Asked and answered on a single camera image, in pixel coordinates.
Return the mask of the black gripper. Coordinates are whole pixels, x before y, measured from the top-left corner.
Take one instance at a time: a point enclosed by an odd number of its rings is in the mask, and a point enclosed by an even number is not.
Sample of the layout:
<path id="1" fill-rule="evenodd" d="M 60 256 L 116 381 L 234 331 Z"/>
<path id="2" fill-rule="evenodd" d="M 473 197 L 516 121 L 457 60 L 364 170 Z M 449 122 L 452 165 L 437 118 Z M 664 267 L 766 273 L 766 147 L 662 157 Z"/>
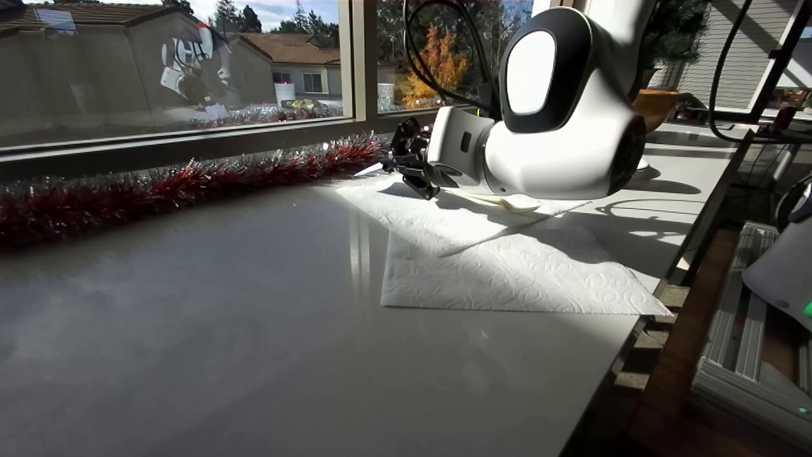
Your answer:
<path id="1" fill-rule="evenodd" d="M 397 173 L 402 184 L 420 198 L 431 201 L 442 189 L 453 189 L 453 180 L 425 160 L 431 129 L 414 118 L 401 122 L 382 154 L 382 170 Z"/>

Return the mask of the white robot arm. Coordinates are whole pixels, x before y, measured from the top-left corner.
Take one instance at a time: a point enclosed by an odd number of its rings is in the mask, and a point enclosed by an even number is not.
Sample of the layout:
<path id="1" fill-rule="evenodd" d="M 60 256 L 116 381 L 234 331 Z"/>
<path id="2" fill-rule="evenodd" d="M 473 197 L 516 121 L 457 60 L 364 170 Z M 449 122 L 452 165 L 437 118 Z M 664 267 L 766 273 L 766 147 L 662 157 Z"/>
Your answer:
<path id="1" fill-rule="evenodd" d="M 385 173 L 434 198 L 442 189 L 591 201 L 622 190 L 643 151 L 632 110 L 655 0 L 591 0 L 584 10 L 533 0 L 533 13 L 483 69 L 483 114 L 442 108 L 428 132 L 401 126 Z"/>

